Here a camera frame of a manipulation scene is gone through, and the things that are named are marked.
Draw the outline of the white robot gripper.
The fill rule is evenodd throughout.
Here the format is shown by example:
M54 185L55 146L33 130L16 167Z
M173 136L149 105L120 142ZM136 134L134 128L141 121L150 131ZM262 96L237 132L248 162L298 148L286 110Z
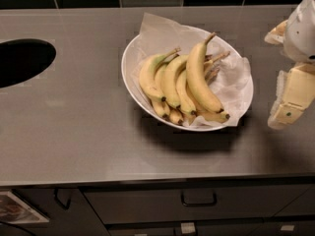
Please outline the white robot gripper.
M268 126L284 129L297 121L315 99L315 0L302 0L287 21L270 30L264 40L283 43L285 55L296 63L277 77L276 101L270 111Z

